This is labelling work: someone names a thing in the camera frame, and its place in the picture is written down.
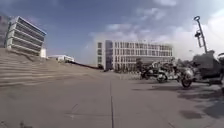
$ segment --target street lamp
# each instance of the street lamp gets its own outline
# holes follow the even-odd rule
[[[199,30],[196,31],[195,37],[198,39],[199,47],[200,48],[204,47],[205,53],[207,53],[208,50],[207,50],[207,46],[206,46],[206,42],[205,42],[205,36],[204,36],[203,31],[202,31],[202,27],[201,27],[201,23],[200,23],[200,16],[194,17],[194,20],[198,23],[198,27],[199,27]]]

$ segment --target ground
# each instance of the ground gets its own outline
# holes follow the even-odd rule
[[[184,90],[113,73],[0,88],[0,120],[10,128],[223,128],[223,108],[216,86]]]

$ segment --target building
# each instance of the building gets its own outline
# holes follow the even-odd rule
[[[71,61],[71,62],[75,62],[75,59],[73,57],[70,56],[66,56],[66,55],[53,55],[53,56],[49,56],[49,59],[55,59],[57,61]]]
[[[46,48],[41,48],[41,50],[40,50],[40,57],[41,58],[47,58],[47,50],[46,50]]]
[[[0,13],[0,47],[5,47],[10,17]]]
[[[40,56],[46,33],[21,17],[10,21],[6,47],[9,50]]]
[[[150,63],[153,61],[169,62],[173,57],[173,48],[168,44],[106,40],[97,42],[96,47],[97,65],[102,65],[105,70],[134,70],[137,58],[141,58],[145,63]]]

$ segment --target staircase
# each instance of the staircase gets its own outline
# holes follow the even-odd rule
[[[0,48],[0,86],[35,85],[55,79],[97,73],[74,64],[27,56]]]

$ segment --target sky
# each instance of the sky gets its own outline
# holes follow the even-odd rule
[[[208,49],[224,52],[223,0],[0,0],[0,11],[44,30],[48,55],[81,63],[94,63],[94,42],[104,39],[170,43],[176,57],[190,59],[203,52],[198,15]]]

